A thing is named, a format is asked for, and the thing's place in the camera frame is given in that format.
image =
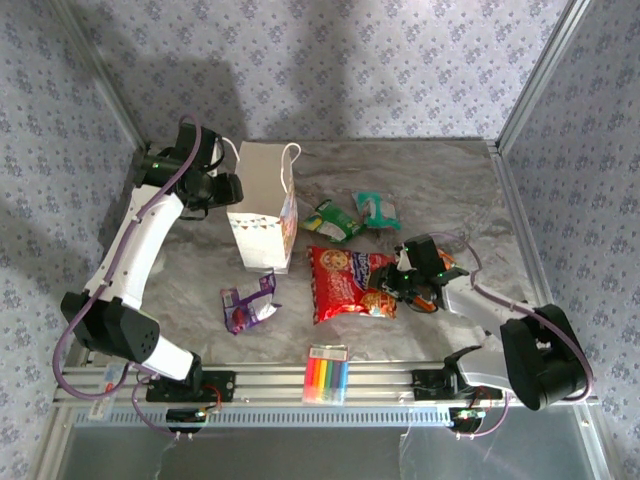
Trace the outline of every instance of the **chip bag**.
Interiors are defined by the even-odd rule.
[[[369,228],[395,228],[400,230],[393,197],[378,192],[354,192],[358,213]]]
[[[300,227],[326,235],[334,243],[344,243],[364,229],[331,200],[318,205],[315,212],[300,223]]]
[[[395,318],[395,299],[367,286],[371,272],[393,263],[392,256],[315,246],[309,247],[308,255],[313,273],[314,324],[341,313]]]

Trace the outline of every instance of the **colored crayon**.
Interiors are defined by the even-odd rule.
[[[333,372],[333,368],[336,362],[334,362],[333,360],[329,360],[327,362],[327,376],[324,379],[324,392],[322,395],[322,399],[323,400],[330,400],[331,399],[331,375]]]
[[[342,362],[342,369],[340,371],[340,402],[344,402],[347,396],[347,376],[349,374],[349,364]]]
[[[320,375],[318,376],[318,383],[316,384],[318,391],[316,392],[317,398],[322,399],[322,390],[324,389],[324,382],[327,378],[327,360],[320,360]]]
[[[305,399],[308,398],[315,398],[315,392],[313,390],[313,375],[316,372],[316,364],[317,364],[317,360],[315,358],[309,358],[308,362],[307,362],[307,371],[305,373],[305,377],[304,377],[304,397]]]
[[[331,371],[331,401],[340,402],[340,376],[344,362],[335,362]]]
[[[315,362],[313,362],[313,388],[317,388],[318,387],[318,380],[320,378],[320,363],[322,362],[322,360],[320,359],[315,359]]]
[[[313,374],[315,373],[315,366],[317,360],[315,358],[309,358],[307,361],[307,371],[304,376],[304,386],[312,386],[313,385]]]

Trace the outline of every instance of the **teal snack packet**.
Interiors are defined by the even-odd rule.
[[[354,192],[358,213],[369,228],[395,228],[400,230],[393,197],[378,192]]]
[[[347,215],[331,200],[325,200],[315,212],[300,223],[300,227],[329,237],[334,243],[344,243],[359,234],[364,226]]]

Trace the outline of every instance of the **floral pattern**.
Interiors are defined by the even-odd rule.
[[[496,138],[566,0],[76,0],[145,136]]]
[[[47,2],[0,2],[0,478],[24,478],[66,290],[116,226],[133,147]]]
[[[555,300],[640,478],[640,7],[592,2],[508,153]]]

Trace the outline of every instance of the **red snack bag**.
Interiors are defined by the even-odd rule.
[[[396,301],[367,287],[369,275],[393,263],[390,255],[309,247],[313,272],[314,325],[341,313],[396,317]]]

